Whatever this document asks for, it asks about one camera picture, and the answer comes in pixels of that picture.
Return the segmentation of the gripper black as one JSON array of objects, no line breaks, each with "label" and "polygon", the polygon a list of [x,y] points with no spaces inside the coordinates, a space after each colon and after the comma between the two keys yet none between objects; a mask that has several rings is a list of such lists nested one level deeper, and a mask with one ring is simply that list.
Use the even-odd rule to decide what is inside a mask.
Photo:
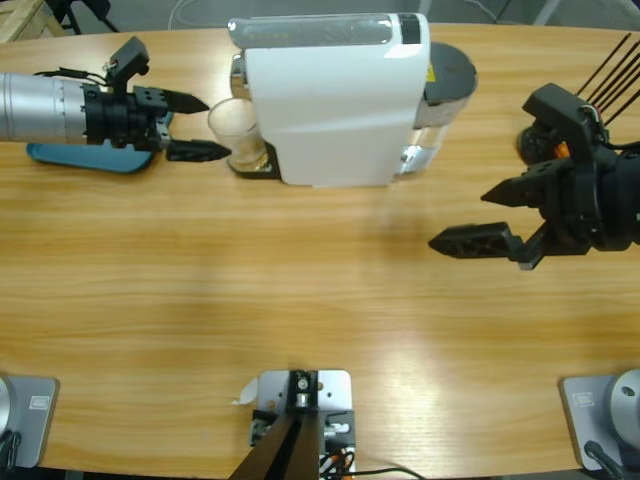
[{"label": "gripper black", "polygon": [[504,258],[533,270],[549,254],[624,251],[639,243],[639,153],[599,148],[588,162],[537,163],[481,196],[507,207],[547,211],[527,240],[507,222],[448,227],[428,245],[455,259]]},{"label": "gripper black", "polygon": [[213,141],[170,142],[169,112],[194,114],[209,109],[191,94],[140,86],[131,93],[116,94],[91,84],[83,84],[82,90],[88,144],[109,141],[114,148],[132,146],[136,151],[161,151],[168,146],[166,159],[173,162],[210,162],[231,155],[229,148]]}]

